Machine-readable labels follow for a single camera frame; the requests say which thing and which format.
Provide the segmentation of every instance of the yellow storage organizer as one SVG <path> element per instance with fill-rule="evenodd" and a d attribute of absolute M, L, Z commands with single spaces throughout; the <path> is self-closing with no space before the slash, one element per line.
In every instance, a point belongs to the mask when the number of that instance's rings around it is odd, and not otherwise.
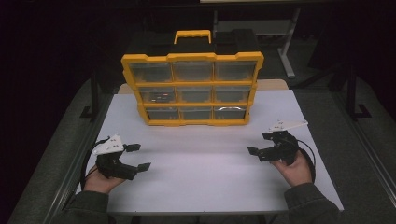
<path fill-rule="evenodd" d="M 244 125 L 264 57 L 251 30 L 137 33 L 121 62 L 148 125 Z"/>

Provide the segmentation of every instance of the carrying handle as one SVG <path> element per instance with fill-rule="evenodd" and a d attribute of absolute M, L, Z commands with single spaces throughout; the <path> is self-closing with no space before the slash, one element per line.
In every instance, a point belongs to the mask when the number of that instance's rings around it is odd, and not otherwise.
<path fill-rule="evenodd" d="M 174 44 L 177 43 L 179 37 L 205 37 L 205 36 L 207 36 L 207 40 L 209 41 L 209 44 L 212 43 L 212 38 L 209 30 L 177 31 Z"/>

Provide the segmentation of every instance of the metal stand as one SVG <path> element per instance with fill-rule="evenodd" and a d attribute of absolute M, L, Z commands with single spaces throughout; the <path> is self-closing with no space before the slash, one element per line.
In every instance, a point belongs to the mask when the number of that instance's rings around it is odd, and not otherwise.
<path fill-rule="evenodd" d="M 346 92 L 346 111 L 354 121 L 357 121 L 358 118 L 370 118 L 371 114 L 364 105 L 358 105 L 358 107 L 361 109 L 360 113 L 355 112 L 356 73 L 353 66 L 350 65 L 349 69 L 350 71 L 348 76 L 347 92 Z"/>
<path fill-rule="evenodd" d="M 291 86 L 290 89 L 304 89 L 305 87 L 308 87 L 312 83 L 320 80 L 323 77 L 326 77 L 329 74 L 334 74 L 332 80 L 329 82 L 328 85 L 330 91 L 340 91 L 341 89 L 343 89 L 345 83 L 347 82 L 346 112 L 348 113 L 348 115 L 354 121 L 357 121 L 358 118 L 370 118 L 371 115 L 364 105 L 358 105 L 359 109 L 361 110 L 360 113 L 355 112 L 356 73 L 350 63 L 336 63 L 335 65 L 320 72 L 319 74 L 316 74 L 297 85 Z"/>
<path fill-rule="evenodd" d="M 297 19 L 298 19 L 299 14 L 300 14 L 300 9 L 296 8 L 294 10 L 293 18 L 291 19 L 291 22 L 290 22 L 288 33 L 286 34 L 286 42 L 285 42 L 285 44 L 283 45 L 282 48 L 277 49 L 277 52 L 279 53 L 280 60 L 283 63 L 283 67 L 285 68 L 285 72 L 286 72 L 286 75 L 288 76 L 288 78 L 295 78 L 296 77 L 294 72 L 293 72 L 293 69 L 291 67 L 291 64 L 289 62 L 287 54 L 288 54 L 290 41 L 293 38 L 294 29 L 295 29 L 295 27 L 297 25 Z"/>
<path fill-rule="evenodd" d="M 94 120 L 96 115 L 98 114 L 99 108 L 99 95 L 98 95 L 98 83 L 96 81 L 96 74 L 94 72 L 91 73 L 91 106 L 85 106 L 82 111 L 80 118 L 88 118 Z"/>

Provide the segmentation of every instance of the wrist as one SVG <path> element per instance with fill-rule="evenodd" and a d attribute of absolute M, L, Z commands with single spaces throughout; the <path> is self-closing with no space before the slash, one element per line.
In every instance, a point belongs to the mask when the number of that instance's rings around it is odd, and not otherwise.
<path fill-rule="evenodd" d="M 111 189 L 104 188 L 102 186 L 86 183 L 83 191 L 94 191 L 99 193 L 108 194 L 110 193 Z"/>

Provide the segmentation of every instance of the black cable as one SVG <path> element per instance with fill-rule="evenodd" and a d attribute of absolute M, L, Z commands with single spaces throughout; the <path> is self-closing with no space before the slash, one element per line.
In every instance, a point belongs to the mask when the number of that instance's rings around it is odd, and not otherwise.
<path fill-rule="evenodd" d="M 317 166 L 317 159 L 315 158 L 315 153 L 314 153 L 314 151 L 312 150 L 312 148 L 311 148 L 309 145 L 307 145 L 305 142 L 301 141 L 301 140 L 298 140 L 298 139 L 297 139 L 297 142 L 303 143 L 306 147 L 309 148 L 309 150 L 311 150 L 312 156 L 314 157 L 314 167 L 316 167 L 316 166 Z"/>
<path fill-rule="evenodd" d="M 82 165 L 81 165 L 81 171 L 80 171 L 80 177 L 79 177 L 79 184 L 81 185 L 81 190 L 83 190 L 85 187 L 85 178 L 86 178 L 85 172 L 87 171 L 88 161 L 90 160 L 93 149 L 96 148 L 98 145 L 105 143 L 109 138 L 110 137 L 108 137 L 107 139 L 104 139 L 104 140 L 100 140 L 97 143 L 93 144 L 93 146 L 85 154 L 84 161 L 82 162 Z"/>

